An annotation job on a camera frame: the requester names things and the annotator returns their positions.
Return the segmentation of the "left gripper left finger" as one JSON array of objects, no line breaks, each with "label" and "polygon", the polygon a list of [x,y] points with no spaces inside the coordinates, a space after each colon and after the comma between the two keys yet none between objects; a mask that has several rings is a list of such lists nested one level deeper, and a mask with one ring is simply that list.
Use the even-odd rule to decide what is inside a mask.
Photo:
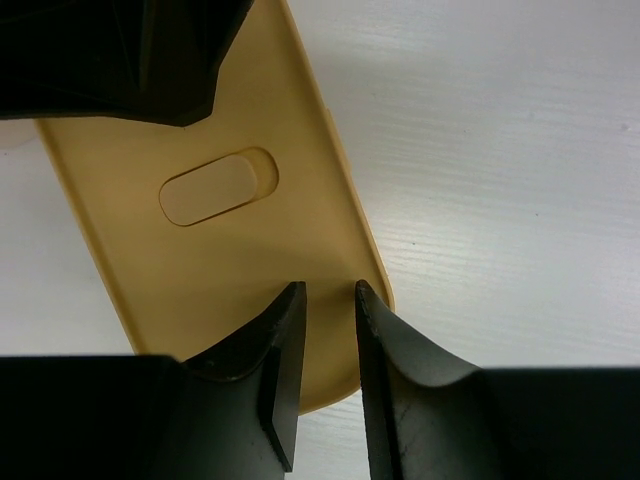
[{"label": "left gripper left finger", "polygon": [[281,479],[294,464],[306,286],[186,361],[1,360],[5,479]]}]

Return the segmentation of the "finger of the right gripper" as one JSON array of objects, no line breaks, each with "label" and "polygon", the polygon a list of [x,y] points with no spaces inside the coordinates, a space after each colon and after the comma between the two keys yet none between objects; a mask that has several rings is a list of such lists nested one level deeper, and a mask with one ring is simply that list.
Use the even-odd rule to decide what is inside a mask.
[{"label": "finger of the right gripper", "polygon": [[1,117],[189,126],[213,110],[247,1],[4,1]]}]

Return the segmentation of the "tan rectangular box lid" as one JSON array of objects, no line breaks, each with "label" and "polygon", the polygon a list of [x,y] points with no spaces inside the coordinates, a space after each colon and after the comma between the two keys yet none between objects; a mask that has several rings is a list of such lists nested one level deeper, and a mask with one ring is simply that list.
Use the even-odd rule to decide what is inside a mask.
[{"label": "tan rectangular box lid", "polygon": [[[252,5],[204,120],[36,126],[136,353],[188,359],[302,281],[301,411],[357,390],[354,286],[365,280],[384,301],[393,296],[286,2]],[[162,187],[229,155],[254,169],[256,194],[216,215],[170,221]]]}]

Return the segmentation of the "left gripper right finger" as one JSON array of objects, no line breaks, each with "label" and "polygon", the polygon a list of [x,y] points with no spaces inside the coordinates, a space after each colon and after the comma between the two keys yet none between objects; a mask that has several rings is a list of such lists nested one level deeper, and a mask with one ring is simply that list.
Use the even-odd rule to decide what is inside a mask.
[{"label": "left gripper right finger", "polygon": [[480,368],[355,287],[374,479],[635,479],[635,367]]}]

